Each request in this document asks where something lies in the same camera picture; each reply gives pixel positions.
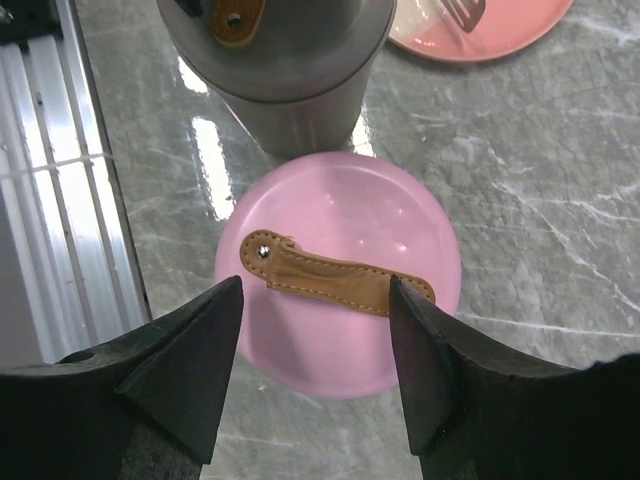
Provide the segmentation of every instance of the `gray marble surface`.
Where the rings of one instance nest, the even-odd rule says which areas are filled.
[[[217,240],[278,161],[182,64],[153,0],[78,0],[151,306],[211,285]],[[640,350],[640,7],[577,0],[525,51],[443,66],[387,45],[353,137],[450,216],[459,316],[574,366]],[[203,142],[195,125],[210,125]],[[418,479],[396,390],[323,401],[238,357],[207,479]]]

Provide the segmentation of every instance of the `gray lid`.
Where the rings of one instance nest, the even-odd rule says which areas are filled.
[[[203,79],[259,102],[313,97],[353,75],[386,38],[395,0],[267,0],[258,31],[245,47],[213,35],[215,0],[189,17],[175,0],[157,0],[176,48]]]

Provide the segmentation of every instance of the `leather strap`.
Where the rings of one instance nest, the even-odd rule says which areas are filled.
[[[435,303],[425,280],[362,263],[320,257],[296,248],[291,238],[268,230],[248,235],[240,247],[240,260],[267,287],[346,305],[361,312],[389,316],[389,286],[397,275]]]
[[[266,0],[216,0],[213,33],[228,47],[243,47],[255,36]]]

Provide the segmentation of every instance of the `brown leather strap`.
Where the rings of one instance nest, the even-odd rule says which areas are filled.
[[[247,45],[255,36],[266,0],[216,0],[213,33],[228,47]]]
[[[240,247],[240,260],[274,290],[340,303],[387,317],[389,285],[397,275],[435,303],[431,285],[421,278],[362,263],[343,262],[303,252],[295,242],[268,230],[253,232]]]

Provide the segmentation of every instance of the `black object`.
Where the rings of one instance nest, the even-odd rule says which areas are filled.
[[[242,308],[231,278],[58,364],[0,370],[0,478],[197,479],[213,455]]]
[[[0,0],[0,45],[60,33],[55,0]]]
[[[640,355],[573,370],[509,348],[394,278],[393,351],[428,480],[636,479]]]
[[[200,0],[176,0],[176,3],[190,17],[200,17],[204,13]]]

